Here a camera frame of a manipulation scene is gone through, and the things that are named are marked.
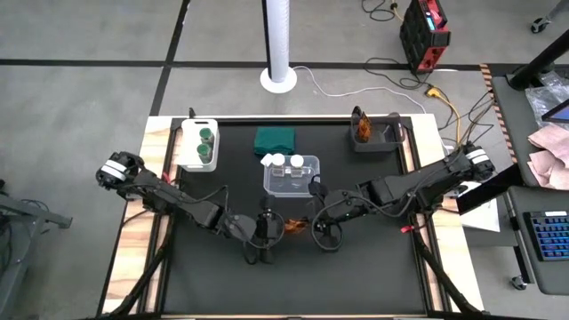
white bottle cap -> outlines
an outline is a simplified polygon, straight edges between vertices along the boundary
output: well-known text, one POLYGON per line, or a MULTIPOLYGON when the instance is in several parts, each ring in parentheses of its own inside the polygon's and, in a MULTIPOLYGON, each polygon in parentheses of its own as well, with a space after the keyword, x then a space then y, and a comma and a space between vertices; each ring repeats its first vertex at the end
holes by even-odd
POLYGON ((276 166, 285 165, 285 156, 283 156, 283 154, 274 154, 273 155, 273 165, 276 165, 276 166))
POLYGON ((291 156, 291 165, 295 168, 301 168, 304 164, 304 158, 301 155, 291 156))

clear plastic container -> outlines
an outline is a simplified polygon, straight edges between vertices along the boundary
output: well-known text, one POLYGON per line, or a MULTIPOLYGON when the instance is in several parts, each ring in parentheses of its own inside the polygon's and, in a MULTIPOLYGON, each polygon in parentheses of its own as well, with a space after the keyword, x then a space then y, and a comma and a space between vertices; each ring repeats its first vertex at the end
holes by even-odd
POLYGON ((316 156, 302 156, 302 167, 295 168, 291 165, 291 157, 284 156, 283 166, 265 167, 263 187, 275 197, 312 197, 309 183, 312 177, 320 174, 320 160, 316 156))

chair wheel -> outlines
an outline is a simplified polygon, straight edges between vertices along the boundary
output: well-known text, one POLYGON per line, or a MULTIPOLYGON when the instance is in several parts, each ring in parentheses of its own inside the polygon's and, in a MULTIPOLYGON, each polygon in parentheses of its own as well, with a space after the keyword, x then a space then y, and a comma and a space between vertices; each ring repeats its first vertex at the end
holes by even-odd
POLYGON ((547 21, 543 18, 536 19, 532 23, 532 33, 538 34, 538 33, 542 32, 543 30, 545 30, 545 27, 547 27, 548 24, 549 24, 549 21, 547 21))
POLYGON ((527 283, 524 282, 522 276, 514 276, 509 283, 516 288, 516 290, 523 291, 527 288, 527 283))

white pole base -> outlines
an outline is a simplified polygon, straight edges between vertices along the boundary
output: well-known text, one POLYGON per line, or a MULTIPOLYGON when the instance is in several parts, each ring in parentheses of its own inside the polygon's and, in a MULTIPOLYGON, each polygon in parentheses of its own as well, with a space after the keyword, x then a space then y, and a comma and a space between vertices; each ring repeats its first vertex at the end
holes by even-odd
POLYGON ((289 67, 288 73, 286 74, 286 78, 284 79, 284 81, 282 83, 275 83, 268 77, 268 68, 266 68, 263 70, 263 72, 260 73, 260 84, 268 92, 272 93, 289 92, 296 85, 296 72, 294 72, 294 70, 289 67))

white pole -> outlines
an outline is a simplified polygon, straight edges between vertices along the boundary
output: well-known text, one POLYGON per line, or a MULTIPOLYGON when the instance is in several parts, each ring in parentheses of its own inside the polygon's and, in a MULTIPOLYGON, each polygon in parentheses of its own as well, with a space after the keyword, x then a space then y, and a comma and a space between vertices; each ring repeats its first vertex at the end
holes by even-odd
POLYGON ((262 0, 268 68, 260 74, 261 85, 269 92, 289 92, 296 85, 296 73, 289 67, 289 0, 262 0))

